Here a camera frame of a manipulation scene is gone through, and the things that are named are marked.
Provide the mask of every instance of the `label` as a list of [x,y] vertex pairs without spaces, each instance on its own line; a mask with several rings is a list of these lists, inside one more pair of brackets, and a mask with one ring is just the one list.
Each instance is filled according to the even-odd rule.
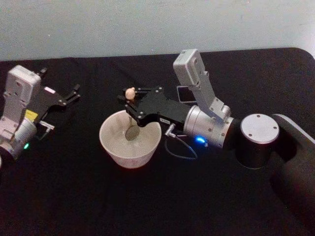
[[45,89],[46,91],[52,93],[52,94],[54,94],[54,93],[56,92],[56,91],[54,91],[53,89],[51,89],[51,88],[49,88],[49,87],[45,87],[44,89]]
[[31,110],[26,110],[26,112],[25,112],[25,117],[32,122],[34,122],[34,120],[36,119],[37,116],[38,116],[38,114],[35,112],[32,112]]
[[159,120],[165,124],[171,124],[171,122],[166,119],[160,118]]

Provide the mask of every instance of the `black cylindrical joint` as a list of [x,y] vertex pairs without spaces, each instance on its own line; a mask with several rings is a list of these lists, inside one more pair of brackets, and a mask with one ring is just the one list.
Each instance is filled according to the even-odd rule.
[[237,160],[247,168],[263,167],[279,135],[278,124],[269,116],[252,114],[242,120],[240,130],[235,150]]

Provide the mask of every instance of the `spoon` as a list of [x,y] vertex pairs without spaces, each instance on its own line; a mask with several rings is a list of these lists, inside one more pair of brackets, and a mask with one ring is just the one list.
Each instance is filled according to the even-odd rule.
[[134,140],[136,137],[138,137],[140,133],[140,128],[138,125],[132,125],[132,118],[129,117],[129,128],[125,132],[125,138],[128,141]]

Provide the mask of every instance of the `gray cable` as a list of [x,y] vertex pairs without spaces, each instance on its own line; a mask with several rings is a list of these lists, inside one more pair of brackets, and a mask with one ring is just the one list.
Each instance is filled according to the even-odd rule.
[[191,148],[191,146],[189,146],[185,141],[181,140],[180,138],[178,138],[177,136],[175,136],[175,139],[177,139],[178,141],[180,141],[182,144],[184,144],[186,147],[188,147],[188,149],[193,153],[193,155],[195,157],[188,157],[188,156],[181,156],[181,155],[176,155],[174,153],[172,153],[168,147],[167,147],[167,138],[165,139],[165,142],[164,142],[164,146],[165,146],[165,150],[172,156],[175,156],[175,157],[178,157],[178,158],[181,158],[181,159],[185,159],[185,160],[190,160],[190,161],[195,161],[198,159],[198,155],[197,153]]

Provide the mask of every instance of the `black tablecloth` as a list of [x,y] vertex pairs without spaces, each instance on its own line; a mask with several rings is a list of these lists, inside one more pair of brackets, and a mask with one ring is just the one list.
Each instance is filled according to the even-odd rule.
[[[260,170],[242,167],[234,153],[199,147],[194,162],[166,153],[163,139],[150,162],[119,167],[102,149],[102,122],[124,107],[123,87],[161,85],[177,99],[177,55],[65,58],[0,62],[0,88],[17,64],[48,67],[42,85],[81,100],[47,121],[56,130],[33,140],[3,171],[0,235],[307,235],[271,190],[282,165],[272,155]],[[243,118],[281,113],[315,136],[315,61],[300,49],[202,53],[214,91]]]

